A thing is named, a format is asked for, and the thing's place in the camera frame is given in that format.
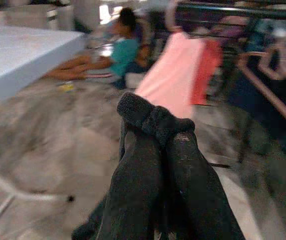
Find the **white platform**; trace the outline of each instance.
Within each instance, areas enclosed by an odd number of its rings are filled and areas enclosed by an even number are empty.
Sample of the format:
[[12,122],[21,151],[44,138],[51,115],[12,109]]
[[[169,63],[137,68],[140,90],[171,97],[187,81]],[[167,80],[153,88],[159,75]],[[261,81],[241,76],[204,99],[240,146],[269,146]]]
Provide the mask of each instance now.
[[0,102],[84,49],[82,33],[0,26]]

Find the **teal shirt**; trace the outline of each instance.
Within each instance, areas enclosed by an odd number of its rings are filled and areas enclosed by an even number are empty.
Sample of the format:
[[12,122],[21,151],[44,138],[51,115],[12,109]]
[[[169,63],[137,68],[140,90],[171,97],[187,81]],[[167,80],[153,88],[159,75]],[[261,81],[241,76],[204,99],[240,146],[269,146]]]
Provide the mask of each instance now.
[[138,41],[136,39],[122,39],[114,44],[114,51],[111,59],[114,62],[110,67],[116,75],[123,77],[126,67],[136,58],[138,51]]

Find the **gray tile floor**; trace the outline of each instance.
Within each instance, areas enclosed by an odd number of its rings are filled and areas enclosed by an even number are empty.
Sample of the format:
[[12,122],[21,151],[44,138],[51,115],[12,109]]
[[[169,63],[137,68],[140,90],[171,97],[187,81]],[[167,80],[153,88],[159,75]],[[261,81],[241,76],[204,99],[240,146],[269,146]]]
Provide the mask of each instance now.
[[[107,191],[117,165],[122,91],[97,83],[75,83],[62,93],[43,79],[0,106],[0,174],[27,191],[74,194],[73,203],[14,200],[0,218],[0,240],[69,240]],[[195,109],[198,143],[218,168],[231,207],[248,240],[286,240],[286,228],[264,184],[239,167],[239,141],[226,106]],[[248,156],[251,163],[257,156]],[[0,203],[6,194],[0,191]]]

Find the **white table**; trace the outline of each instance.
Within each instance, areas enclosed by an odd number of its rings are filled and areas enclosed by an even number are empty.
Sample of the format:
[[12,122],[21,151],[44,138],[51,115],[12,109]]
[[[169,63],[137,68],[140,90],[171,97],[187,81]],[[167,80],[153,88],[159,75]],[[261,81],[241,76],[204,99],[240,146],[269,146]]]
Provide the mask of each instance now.
[[[0,26],[0,103],[82,51],[84,46],[84,35],[78,32]],[[0,188],[9,194],[0,206],[0,215],[15,198],[36,201],[70,198],[24,192],[1,176]]]

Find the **dark hair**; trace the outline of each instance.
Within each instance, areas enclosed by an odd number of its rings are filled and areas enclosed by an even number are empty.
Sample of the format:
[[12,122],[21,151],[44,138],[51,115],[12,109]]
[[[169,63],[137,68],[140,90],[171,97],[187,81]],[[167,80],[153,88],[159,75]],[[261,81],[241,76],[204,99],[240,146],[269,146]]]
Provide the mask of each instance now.
[[129,7],[123,8],[118,19],[124,26],[129,27],[131,32],[136,28],[136,16]]

